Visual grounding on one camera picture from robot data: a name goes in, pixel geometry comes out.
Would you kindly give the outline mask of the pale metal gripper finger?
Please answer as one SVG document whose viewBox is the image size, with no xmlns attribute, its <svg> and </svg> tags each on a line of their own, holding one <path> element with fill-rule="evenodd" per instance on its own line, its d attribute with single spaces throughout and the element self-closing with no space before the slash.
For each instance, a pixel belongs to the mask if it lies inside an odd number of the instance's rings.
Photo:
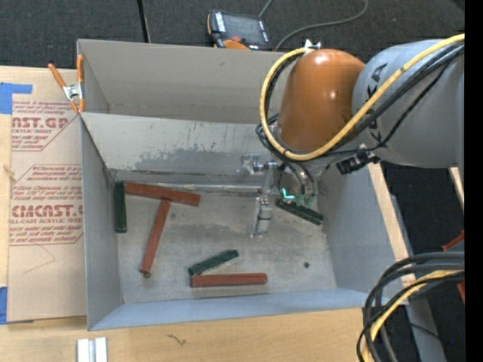
<svg viewBox="0 0 483 362">
<path fill-rule="evenodd" d="M 252 219 L 251 225 L 248 229 L 248 234 L 251 238 L 258 238 L 260 236 L 260 205 L 258 203 L 255 204 L 254 207 L 254 217 Z"/>
<path fill-rule="evenodd" d="M 257 234 L 259 236 L 268 232 L 272 217 L 272 204 L 269 198 L 262 197 L 259 202 L 259 212 L 257 215 Z"/>
</svg>

